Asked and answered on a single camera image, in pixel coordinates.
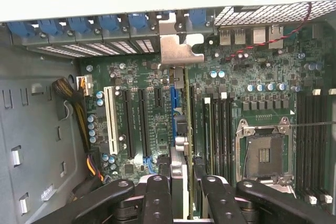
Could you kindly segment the CPU socket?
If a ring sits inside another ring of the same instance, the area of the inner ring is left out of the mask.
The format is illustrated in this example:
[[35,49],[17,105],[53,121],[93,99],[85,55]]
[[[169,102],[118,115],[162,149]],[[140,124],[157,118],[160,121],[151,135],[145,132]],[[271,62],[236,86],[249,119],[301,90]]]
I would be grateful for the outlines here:
[[234,145],[237,182],[251,179],[268,185],[292,184],[293,133],[288,117],[264,125],[240,119]]

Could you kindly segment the long black expansion slot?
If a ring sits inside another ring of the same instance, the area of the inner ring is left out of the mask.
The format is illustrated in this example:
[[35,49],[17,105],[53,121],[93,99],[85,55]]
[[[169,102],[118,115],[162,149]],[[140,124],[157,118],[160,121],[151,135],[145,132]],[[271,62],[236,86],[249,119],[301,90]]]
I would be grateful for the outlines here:
[[134,143],[134,133],[133,133],[133,112],[131,104],[131,93],[129,90],[123,90],[123,111],[124,111],[124,121],[126,127],[126,141],[127,141],[127,152],[128,159],[135,158],[136,148]]
[[190,111],[191,111],[193,156],[197,156],[194,86],[189,87],[189,92],[190,92],[190,106],[191,106]]

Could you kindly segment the grey power supply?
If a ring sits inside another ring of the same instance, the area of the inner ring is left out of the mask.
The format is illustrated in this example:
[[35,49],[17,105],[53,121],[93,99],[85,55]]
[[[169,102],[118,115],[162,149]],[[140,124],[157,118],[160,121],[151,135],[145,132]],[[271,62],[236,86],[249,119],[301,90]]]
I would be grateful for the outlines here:
[[30,224],[64,206],[86,176],[76,116],[52,82],[0,81],[0,224]]

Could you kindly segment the metal socket cover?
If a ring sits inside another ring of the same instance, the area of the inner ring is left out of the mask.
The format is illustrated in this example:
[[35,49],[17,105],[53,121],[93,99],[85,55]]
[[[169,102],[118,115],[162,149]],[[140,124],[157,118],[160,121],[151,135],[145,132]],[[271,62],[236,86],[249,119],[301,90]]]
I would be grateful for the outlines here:
[[295,199],[297,199],[291,177],[275,177],[274,179],[260,179],[259,182],[281,193],[291,194]]

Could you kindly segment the blue slot retention clip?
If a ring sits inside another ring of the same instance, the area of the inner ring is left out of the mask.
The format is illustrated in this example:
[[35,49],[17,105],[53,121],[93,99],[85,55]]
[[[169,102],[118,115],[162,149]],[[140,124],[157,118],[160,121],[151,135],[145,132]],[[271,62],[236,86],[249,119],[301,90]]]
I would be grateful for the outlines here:
[[148,26],[145,13],[131,13],[128,18],[130,26],[135,29],[142,29]]
[[13,34],[20,37],[34,37],[34,27],[29,22],[8,22],[8,28]]
[[58,36],[64,33],[58,19],[42,19],[37,22],[40,30],[48,35]]
[[98,21],[102,29],[115,31],[119,29],[119,20],[117,15],[101,15],[98,16]]
[[80,34],[86,34],[92,31],[91,24],[87,17],[67,18],[70,28]]
[[193,26],[203,26],[206,22],[206,9],[190,9],[189,19]]

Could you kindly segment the white expansion slot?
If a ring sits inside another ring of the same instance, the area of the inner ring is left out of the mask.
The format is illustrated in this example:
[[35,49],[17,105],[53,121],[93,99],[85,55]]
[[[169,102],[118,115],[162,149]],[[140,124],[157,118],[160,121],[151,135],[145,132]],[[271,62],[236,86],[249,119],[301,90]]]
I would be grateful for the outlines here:
[[112,86],[104,87],[103,91],[107,117],[109,153],[114,155],[119,152],[118,121],[115,108],[115,88]]

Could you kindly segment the short black expansion slot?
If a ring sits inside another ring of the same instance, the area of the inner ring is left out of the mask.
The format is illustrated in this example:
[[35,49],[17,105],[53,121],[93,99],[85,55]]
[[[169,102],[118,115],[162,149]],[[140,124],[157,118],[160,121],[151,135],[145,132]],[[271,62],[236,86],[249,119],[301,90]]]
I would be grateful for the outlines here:
[[162,89],[154,88],[154,101],[155,106],[157,108],[161,108],[163,106],[163,98],[162,98]]

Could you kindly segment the black RAM slot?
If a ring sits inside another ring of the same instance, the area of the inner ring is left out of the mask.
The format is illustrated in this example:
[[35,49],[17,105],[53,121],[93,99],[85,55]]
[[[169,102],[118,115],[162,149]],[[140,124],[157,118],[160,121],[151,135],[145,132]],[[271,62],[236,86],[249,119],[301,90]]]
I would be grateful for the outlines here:
[[[321,122],[321,115],[320,115],[320,98],[321,96],[316,96],[316,102],[315,102],[315,106],[316,106],[316,123]],[[316,125],[315,126],[315,165],[314,165],[314,182],[315,182],[315,186],[314,186],[314,190],[315,190],[315,194],[317,197],[318,202],[321,202],[321,193],[320,193],[320,126]]]
[[[297,93],[297,124],[302,124],[302,110],[304,110],[304,94],[302,92]],[[297,127],[297,181],[296,181],[296,190],[300,199],[305,200],[305,191],[303,188],[303,161],[304,161],[304,143],[302,136],[302,126]]]
[[[307,115],[307,123],[312,123],[313,121],[313,115],[312,115],[312,96],[307,96],[307,105],[308,105],[308,115]],[[311,191],[311,152],[312,152],[312,144],[311,144],[311,127],[307,126],[307,193],[308,193],[308,199],[309,203],[313,205],[314,203],[314,195]]]
[[223,153],[223,176],[227,177],[227,164],[226,164],[226,100],[220,100],[221,109],[221,137],[222,137],[222,153]]
[[233,137],[232,137],[232,100],[227,100],[227,136],[228,136],[228,170],[230,179],[233,179]]
[[214,175],[217,175],[219,172],[218,165],[218,129],[217,129],[217,99],[213,95],[212,101],[212,120],[213,120],[213,158],[214,158]]
[[[333,96],[328,95],[326,96],[326,104],[325,104],[325,110],[326,110],[326,122],[332,122],[332,100]],[[330,124],[327,124],[323,127],[324,129],[324,194],[327,195],[327,203],[332,202],[333,199],[333,192],[330,188],[330,180],[332,179],[332,175],[330,175],[330,137],[331,137],[331,128],[332,126]]]

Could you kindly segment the green motherboard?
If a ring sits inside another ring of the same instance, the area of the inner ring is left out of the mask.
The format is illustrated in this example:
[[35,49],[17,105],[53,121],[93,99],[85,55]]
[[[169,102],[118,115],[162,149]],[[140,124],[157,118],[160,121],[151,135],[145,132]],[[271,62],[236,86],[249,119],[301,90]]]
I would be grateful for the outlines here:
[[[213,95],[217,99],[218,159],[219,172],[223,176],[223,153],[221,137],[221,99],[226,100],[226,164],[227,181],[236,183],[235,132],[240,119],[256,125],[278,123],[286,116],[291,124],[297,124],[297,93],[304,94],[302,123],[307,123],[307,96],[312,96],[312,115],[316,122],[316,96],[320,98],[321,122],[325,121],[326,96],[331,95],[332,80],[331,56],[334,52],[334,34],[323,28],[320,38],[310,38],[309,28],[298,35],[292,35],[279,49],[253,49],[229,59],[231,47],[220,45],[218,39],[211,38],[204,47],[204,62],[194,63],[188,68],[189,85],[195,90],[195,118],[197,156],[203,159],[206,172],[214,175],[213,158]],[[143,162],[138,90],[146,90],[150,149],[152,166],[157,174],[158,157],[167,155],[173,158],[171,151],[172,118],[170,86],[174,85],[173,71],[161,65],[158,54],[139,56],[111,56],[84,60],[81,67],[93,80],[93,95],[86,98],[88,112],[88,134],[93,152],[97,155],[97,165],[109,180],[127,178],[135,183],[141,176],[148,175],[148,167]],[[115,88],[115,107],[118,121],[119,152],[109,153],[107,117],[104,101],[104,87]],[[162,89],[163,106],[157,108],[154,101],[154,88]],[[123,111],[123,90],[131,93],[133,112],[133,133],[136,155],[128,159],[126,127]],[[228,170],[227,136],[227,100],[232,100],[232,137],[233,137],[233,179]],[[177,130],[186,133],[186,119],[182,109],[176,108]],[[311,127],[311,191],[314,203],[327,209],[327,195],[324,194],[324,125],[320,125],[320,193],[319,203],[315,194],[315,126]],[[297,181],[297,127],[293,133],[293,188]],[[307,126],[302,129],[304,143],[303,188],[304,200],[309,202],[307,193]]]

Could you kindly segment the thin metal locking lever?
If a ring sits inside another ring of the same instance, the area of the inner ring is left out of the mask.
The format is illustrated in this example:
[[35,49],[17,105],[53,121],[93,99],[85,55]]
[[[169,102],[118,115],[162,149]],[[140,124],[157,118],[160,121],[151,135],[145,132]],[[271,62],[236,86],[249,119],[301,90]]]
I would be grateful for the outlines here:
[[336,121],[290,124],[289,126],[290,127],[303,127],[303,126],[319,126],[319,125],[336,125]]

